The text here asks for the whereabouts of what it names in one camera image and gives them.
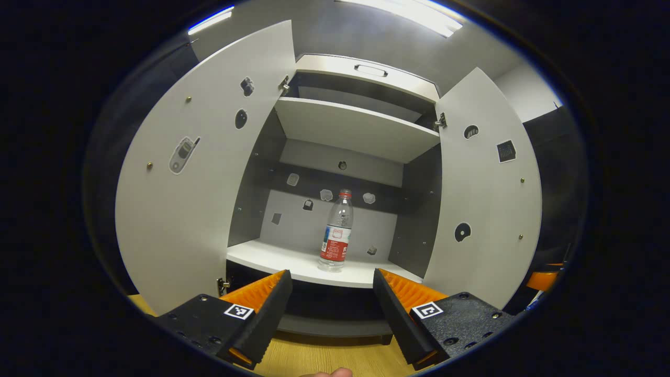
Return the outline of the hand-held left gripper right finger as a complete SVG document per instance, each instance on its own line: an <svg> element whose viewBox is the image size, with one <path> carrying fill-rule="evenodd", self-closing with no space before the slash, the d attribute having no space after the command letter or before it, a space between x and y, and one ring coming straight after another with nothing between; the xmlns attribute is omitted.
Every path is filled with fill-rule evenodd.
<svg viewBox="0 0 670 377"><path fill-rule="evenodd" d="M472 293L447 296L399 274L376 268L373 292L415 370L432 367L476 349L515 321Z"/></svg>

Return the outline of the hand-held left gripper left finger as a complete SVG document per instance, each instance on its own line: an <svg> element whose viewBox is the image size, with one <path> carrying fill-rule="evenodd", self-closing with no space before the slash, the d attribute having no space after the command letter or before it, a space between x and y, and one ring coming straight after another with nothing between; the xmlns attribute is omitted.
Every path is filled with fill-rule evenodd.
<svg viewBox="0 0 670 377"><path fill-rule="evenodd" d="M155 318L194 348L253 370L275 336L293 289L281 270L221 297L198 294Z"/></svg>

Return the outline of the white cabinet door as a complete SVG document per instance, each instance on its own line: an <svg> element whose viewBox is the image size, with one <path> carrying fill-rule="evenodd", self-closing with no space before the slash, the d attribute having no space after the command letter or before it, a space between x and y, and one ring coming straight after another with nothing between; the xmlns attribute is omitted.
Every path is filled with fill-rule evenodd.
<svg viewBox="0 0 670 377"><path fill-rule="evenodd" d="M423 283L503 309L538 246L542 188L533 146L500 88L479 68L438 100L435 113L445 117L442 194Z"/></svg>
<svg viewBox="0 0 670 377"><path fill-rule="evenodd" d="M120 170L115 228L125 268L155 314L218 294L243 174L294 74L285 20L207 57L144 118Z"/></svg>

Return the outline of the clear red label water bottle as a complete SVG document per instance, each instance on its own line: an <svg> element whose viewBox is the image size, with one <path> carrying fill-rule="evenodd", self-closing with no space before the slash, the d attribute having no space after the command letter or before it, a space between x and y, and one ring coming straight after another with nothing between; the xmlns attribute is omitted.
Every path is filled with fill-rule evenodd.
<svg viewBox="0 0 670 377"><path fill-rule="evenodd" d="M326 272L342 270L353 224L352 192L349 189L342 189L328 215L325 236L321 243L319 269Z"/></svg>

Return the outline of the white cabinet shelf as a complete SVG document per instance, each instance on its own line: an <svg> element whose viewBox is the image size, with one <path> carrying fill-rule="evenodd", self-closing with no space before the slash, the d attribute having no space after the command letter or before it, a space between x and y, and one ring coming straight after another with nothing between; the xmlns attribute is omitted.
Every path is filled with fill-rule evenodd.
<svg viewBox="0 0 670 377"><path fill-rule="evenodd" d="M407 164L440 143L437 132L372 110L282 97L274 109L289 139Z"/></svg>
<svg viewBox="0 0 670 377"><path fill-rule="evenodd" d="M370 289L376 268L387 270L410 281L422 282L422 278L398 267L383 257L381 260L355 258L345 261L340 272L326 272L318 268L319 257L315 251L290 250L274 246L257 239L227 248L227 261L244 267L273 274L288 269L293 279L314 284L345 288Z"/></svg>

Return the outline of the white cabinet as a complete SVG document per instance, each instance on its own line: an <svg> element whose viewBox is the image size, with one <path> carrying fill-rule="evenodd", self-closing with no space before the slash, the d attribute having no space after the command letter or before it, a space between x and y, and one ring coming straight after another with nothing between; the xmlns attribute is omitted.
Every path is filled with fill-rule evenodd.
<svg viewBox="0 0 670 377"><path fill-rule="evenodd" d="M383 78L355 71L384 69ZM372 110L432 130L440 88L434 81L381 63L303 53L289 93ZM228 246L257 239L290 250L320 250L329 212L342 189L352 192L354 224L345 261L388 261L425 276L437 233L442 194L440 144L407 164L366 153L289 139L273 108L242 177ZM228 262L229 291L270 273ZM375 339L392 331L373 289L293 279L278 329L316 338Z"/></svg>

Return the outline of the small double ceiling light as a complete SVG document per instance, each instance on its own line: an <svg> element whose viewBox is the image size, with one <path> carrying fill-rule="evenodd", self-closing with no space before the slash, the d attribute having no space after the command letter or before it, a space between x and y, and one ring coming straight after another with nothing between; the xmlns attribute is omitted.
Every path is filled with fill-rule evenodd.
<svg viewBox="0 0 670 377"><path fill-rule="evenodd" d="M203 31L206 28L210 28L211 26L214 26L215 24L218 24L222 21L225 21L226 19L230 18L232 16L232 12L235 9L234 6L229 6L223 10L220 10L220 12L217 12L216 14L213 14L197 24L194 24L191 26L188 31L187 35L191 36L194 35L200 31Z"/></svg>

